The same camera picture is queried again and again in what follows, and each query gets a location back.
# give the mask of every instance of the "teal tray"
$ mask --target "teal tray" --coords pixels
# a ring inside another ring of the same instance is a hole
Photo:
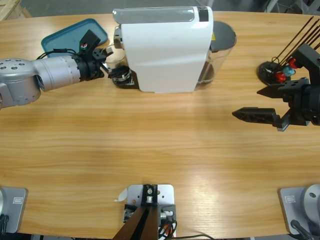
[[[88,30],[91,30],[100,39],[99,45],[108,40],[108,34],[99,23],[92,18],[87,18],[46,36],[41,41],[42,48],[45,52],[50,52],[53,49],[73,49],[77,53],[79,52],[79,42]],[[48,55],[48,58],[63,55],[69,55],[69,53],[52,53]]]

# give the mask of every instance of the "metal mounting plate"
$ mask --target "metal mounting plate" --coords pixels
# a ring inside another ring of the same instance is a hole
[[[290,223],[292,220],[297,220],[304,229],[310,232],[301,201],[304,190],[305,187],[290,187],[280,189],[280,201],[286,221],[286,228],[293,235],[297,235],[299,233],[291,226]]]
[[[13,234],[19,230],[28,190],[25,188],[2,187],[1,192],[3,195],[1,214],[9,216],[6,232]]]
[[[174,205],[175,192],[174,187],[170,184],[159,184],[158,188],[158,204],[159,205]],[[139,207],[141,205],[141,198],[143,192],[143,185],[130,185],[127,192],[127,204]]]

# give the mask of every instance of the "wire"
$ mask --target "wire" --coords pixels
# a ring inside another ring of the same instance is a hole
[[[54,54],[54,53],[67,53],[67,54],[75,54],[78,55],[76,53],[75,50],[71,49],[71,48],[54,48],[52,51],[47,51],[42,53],[40,56],[38,56],[36,59],[43,59],[44,57],[50,55],[50,54]]]
[[[216,240],[216,239],[214,239],[212,236],[209,236],[209,235],[207,235],[207,234],[198,234],[198,235],[192,235],[192,236],[178,236],[178,237],[169,237],[169,238],[166,238],[166,239],[172,239],[172,240],[174,240],[174,239],[176,239],[176,240],[178,240],[178,239],[194,239],[194,238],[199,238],[199,237],[205,237],[205,238],[208,238],[208,239],[211,239],[211,240]]]
[[[162,237],[164,239],[169,239],[169,238],[173,237],[173,235],[177,229],[177,226],[178,226],[178,222],[176,220],[165,221],[163,224],[160,225],[160,228],[158,230],[158,239],[160,239]]]
[[[165,221],[163,224],[160,225],[160,228],[158,231],[158,239],[164,238],[165,240],[182,240],[182,239],[194,239],[199,237],[205,237],[210,240],[215,240],[213,237],[207,234],[197,234],[197,235],[190,235],[190,236],[174,236],[177,226],[178,226],[178,222],[176,220]]]
[[[314,236],[306,229],[304,229],[297,220],[291,221],[291,226],[297,230],[297,232],[301,235],[301,237],[305,240],[314,240]]]

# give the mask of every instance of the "label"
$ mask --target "label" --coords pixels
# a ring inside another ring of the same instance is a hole
[[[291,203],[295,203],[296,202],[296,198],[295,196],[285,196],[285,201],[288,203],[288,204],[291,204]]]
[[[22,204],[24,202],[24,198],[23,197],[17,197],[15,196],[13,198],[13,204]]]

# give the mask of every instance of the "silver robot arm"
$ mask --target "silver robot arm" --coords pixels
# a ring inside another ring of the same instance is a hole
[[[79,52],[73,55],[32,61],[0,60],[0,109],[32,103],[40,97],[41,90],[46,92],[104,77],[100,68],[104,68],[106,52],[96,49],[99,42],[100,39],[88,30],[80,41]],[[66,51],[55,49],[51,53]]]

